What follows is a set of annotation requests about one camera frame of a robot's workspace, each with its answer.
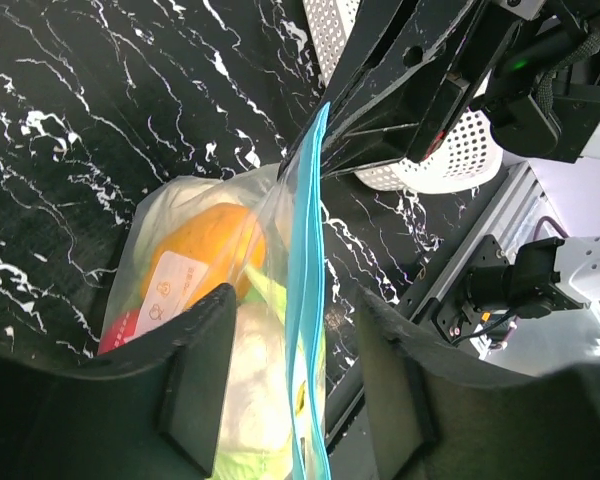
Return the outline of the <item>clear zip top bag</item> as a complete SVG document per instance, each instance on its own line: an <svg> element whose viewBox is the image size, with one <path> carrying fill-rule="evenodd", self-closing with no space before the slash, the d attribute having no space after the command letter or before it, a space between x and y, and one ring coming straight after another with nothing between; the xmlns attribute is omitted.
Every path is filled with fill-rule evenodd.
<svg viewBox="0 0 600 480"><path fill-rule="evenodd" d="M227 180L180 176L137 206L108 298L101 352L192 307L237 297L217 479L327 479L320 156L322 109L291 162Z"/></svg>

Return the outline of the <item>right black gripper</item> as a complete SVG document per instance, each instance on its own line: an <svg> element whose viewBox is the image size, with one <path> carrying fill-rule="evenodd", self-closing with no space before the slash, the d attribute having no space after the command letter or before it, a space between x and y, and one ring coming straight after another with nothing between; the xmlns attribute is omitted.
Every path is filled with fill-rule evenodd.
<svg viewBox="0 0 600 480"><path fill-rule="evenodd" d="M464 110L503 150L574 164L600 126L600 1L492 1L502 42ZM483 1L362 1L324 93L347 130L431 62Z"/></svg>

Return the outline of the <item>fake orange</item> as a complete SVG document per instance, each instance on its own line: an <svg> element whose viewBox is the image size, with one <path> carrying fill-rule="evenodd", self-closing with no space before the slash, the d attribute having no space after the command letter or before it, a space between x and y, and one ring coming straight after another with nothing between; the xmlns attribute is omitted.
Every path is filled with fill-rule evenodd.
<svg viewBox="0 0 600 480"><path fill-rule="evenodd" d="M263 230L249 208L218 203L188 219L158 243L139 292L147 295L160 257L172 252L206 266L195 292L185 304L187 308L221 283L232 285L237 298L243 299L251 288L243 269L246 265L261 268L266 249Z"/></svg>

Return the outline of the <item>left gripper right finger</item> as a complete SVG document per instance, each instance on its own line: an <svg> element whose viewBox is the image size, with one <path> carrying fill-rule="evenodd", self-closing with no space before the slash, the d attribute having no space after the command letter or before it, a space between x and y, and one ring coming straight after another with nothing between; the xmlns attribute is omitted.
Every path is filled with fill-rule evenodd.
<svg viewBox="0 0 600 480"><path fill-rule="evenodd" d="M541 377L448 345L368 290L355 324L383 479L600 479L600 363Z"/></svg>

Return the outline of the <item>fake white cauliflower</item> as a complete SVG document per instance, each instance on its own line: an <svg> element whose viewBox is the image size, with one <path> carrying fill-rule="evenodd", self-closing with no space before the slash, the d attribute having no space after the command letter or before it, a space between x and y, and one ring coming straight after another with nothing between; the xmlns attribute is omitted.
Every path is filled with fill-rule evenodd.
<svg viewBox="0 0 600 480"><path fill-rule="evenodd" d="M290 435L284 327L266 304L243 304L237 310L219 447L272 452L285 447Z"/></svg>

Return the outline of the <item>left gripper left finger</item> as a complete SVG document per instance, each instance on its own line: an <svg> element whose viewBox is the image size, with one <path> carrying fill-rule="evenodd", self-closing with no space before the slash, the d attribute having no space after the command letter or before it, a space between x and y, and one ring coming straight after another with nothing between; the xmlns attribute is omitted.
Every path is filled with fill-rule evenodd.
<svg viewBox="0 0 600 480"><path fill-rule="evenodd" d="M207 479L237 314L223 284L73 369L0 356L0 479Z"/></svg>

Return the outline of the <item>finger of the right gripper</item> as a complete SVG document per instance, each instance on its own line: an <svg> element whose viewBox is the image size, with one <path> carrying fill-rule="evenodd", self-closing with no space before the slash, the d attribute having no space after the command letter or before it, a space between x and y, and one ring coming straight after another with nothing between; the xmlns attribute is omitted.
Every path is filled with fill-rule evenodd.
<svg viewBox="0 0 600 480"><path fill-rule="evenodd" d="M321 143L321 175L343 175L407 158L429 157L470 101L470 82L455 74L414 74L347 130L330 130L329 102Z"/></svg>

